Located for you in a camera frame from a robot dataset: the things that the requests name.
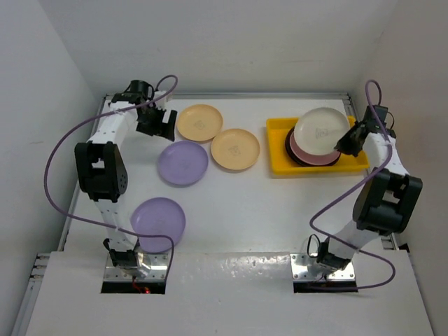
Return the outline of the purple plate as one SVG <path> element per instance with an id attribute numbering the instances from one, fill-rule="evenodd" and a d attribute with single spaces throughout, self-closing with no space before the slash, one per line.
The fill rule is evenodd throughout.
<path id="1" fill-rule="evenodd" d="M 186 228 L 186 215 L 174 200 L 156 197 L 140 204 L 131 215 L 130 222 L 139 235 L 165 235 L 177 245 Z"/>
<path id="2" fill-rule="evenodd" d="M 175 186 L 191 186 L 207 172 L 209 157 L 198 143 L 178 141 L 168 145 L 157 160 L 160 177 Z"/>

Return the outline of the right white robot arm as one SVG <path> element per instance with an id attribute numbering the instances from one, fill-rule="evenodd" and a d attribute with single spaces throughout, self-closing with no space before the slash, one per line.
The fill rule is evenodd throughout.
<path id="1" fill-rule="evenodd" d="M 364 151 L 372 171 L 354 203 L 351 221 L 319 244 L 315 264 L 327 274 L 345 269 L 372 240 L 403 232 L 420 196 L 423 182 L 403 167 L 396 134 L 386 128 L 388 112 L 380 105 L 367 107 L 363 119 L 335 146 L 346 155 Z"/>

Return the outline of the cream white plate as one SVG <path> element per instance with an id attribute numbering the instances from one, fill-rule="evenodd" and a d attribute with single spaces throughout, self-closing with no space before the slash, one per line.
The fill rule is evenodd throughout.
<path id="1" fill-rule="evenodd" d="M 310 155 L 328 155 L 337 142 L 350 130 L 347 117 L 329 107 L 319 107 L 299 117 L 294 138 L 299 148 Z"/>

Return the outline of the pink plate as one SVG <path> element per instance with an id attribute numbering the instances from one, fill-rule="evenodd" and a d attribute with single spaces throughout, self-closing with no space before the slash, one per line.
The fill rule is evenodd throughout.
<path id="1" fill-rule="evenodd" d="M 294 138 L 294 131 L 293 129 L 289 132 L 289 140 L 287 140 L 287 144 L 289 145 L 289 148 L 291 149 L 294 156 L 300 161 L 305 163 L 308 166 L 328 166 L 335 164 L 340 156 L 341 153 L 338 151 L 334 151 L 331 154 L 327 155 L 312 155 L 305 151 L 303 151 L 295 142 Z"/>

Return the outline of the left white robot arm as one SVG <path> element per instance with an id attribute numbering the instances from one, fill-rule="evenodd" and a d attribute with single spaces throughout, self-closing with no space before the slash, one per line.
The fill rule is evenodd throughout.
<path id="1" fill-rule="evenodd" d="M 177 112 L 165 108 L 171 93 L 144 80 L 131 81 L 113 95 L 95 133 L 74 149 L 79 186 L 101 213 L 112 265 L 134 279 L 146 276 L 150 267 L 130 222 L 119 213 L 129 183 L 120 147 L 131 131 L 174 140 Z"/>

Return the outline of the steel rimmed plate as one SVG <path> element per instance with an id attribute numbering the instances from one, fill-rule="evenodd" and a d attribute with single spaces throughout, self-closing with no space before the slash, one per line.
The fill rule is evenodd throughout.
<path id="1" fill-rule="evenodd" d="M 286 149 L 286 153 L 288 154 L 289 158 L 290 158 L 292 161 L 294 161 L 295 163 L 297 163 L 297 164 L 299 164 L 299 165 L 301 165 L 301 166 L 304 166 L 304 167 L 327 167 L 327 166 L 308 166 L 308 165 L 306 165 L 305 163 L 300 162 L 300 161 L 294 156 L 294 154 L 292 153 L 291 149 L 289 148 L 289 145 L 286 143 L 287 140 L 289 140 L 289 135 L 288 135 L 288 134 L 289 134 L 290 130 L 288 131 L 288 133 L 287 133 L 287 135 L 286 135 L 286 139 L 285 139 L 285 149 Z"/>

